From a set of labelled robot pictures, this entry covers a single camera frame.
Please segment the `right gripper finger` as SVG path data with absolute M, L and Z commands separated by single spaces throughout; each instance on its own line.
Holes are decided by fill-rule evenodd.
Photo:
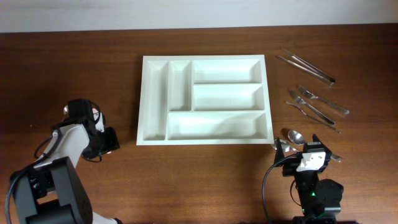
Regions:
M 327 157 L 331 157 L 332 156 L 332 151 L 330 149 L 328 149 L 319 139 L 319 137 L 316 134 L 312 135 L 312 148 L 316 149 L 318 151 L 324 151 L 326 153 Z
M 277 138 L 275 140 L 275 146 L 276 146 L 276 152 L 275 152 L 275 158 L 274 158 L 274 165 L 280 166 L 281 160 L 285 158 L 284 150 L 283 150 L 280 138 Z

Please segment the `small steel teaspoon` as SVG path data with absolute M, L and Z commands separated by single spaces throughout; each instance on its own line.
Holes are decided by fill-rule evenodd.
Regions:
M 65 116 L 69 115 L 69 109 L 68 109 L 67 105 L 63 108 L 63 113 L 64 113 Z

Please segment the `long steel tongs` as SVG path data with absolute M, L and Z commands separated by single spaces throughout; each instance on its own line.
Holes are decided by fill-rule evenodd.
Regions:
M 323 83 L 326 83 L 328 86 L 333 86 L 336 83 L 335 78 L 329 76 L 327 73 L 320 70 L 316 66 L 300 58 L 298 55 L 295 55 L 294 53 L 285 48 L 281 48 L 281 51 L 285 52 L 289 56 L 289 58 L 285 58 L 281 55 L 275 55 L 275 58 L 312 75 L 313 77 L 319 79 Z

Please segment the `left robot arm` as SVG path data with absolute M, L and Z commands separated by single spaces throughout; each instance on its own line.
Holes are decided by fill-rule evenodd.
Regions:
M 11 223 L 10 205 L 16 206 L 20 223 L 119 224 L 93 211 L 76 172 L 80 159 L 99 163 L 120 148 L 114 128 L 106 126 L 99 106 L 75 99 L 63 109 L 65 117 L 52 127 L 51 136 L 35 152 L 35 161 L 10 177 L 5 198 L 6 222 Z

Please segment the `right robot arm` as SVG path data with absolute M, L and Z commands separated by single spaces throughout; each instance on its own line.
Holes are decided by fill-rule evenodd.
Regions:
M 303 149 L 285 156 L 282 141 L 274 141 L 276 149 L 274 163 L 282 167 L 284 177 L 294 177 L 303 215 L 293 217 L 293 223 L 336 223 L 341 212 L 344 187 L 331 179 L 318 178 L 329 165 L 332 152 L 313 135 L 313 141 L 305 143 Z

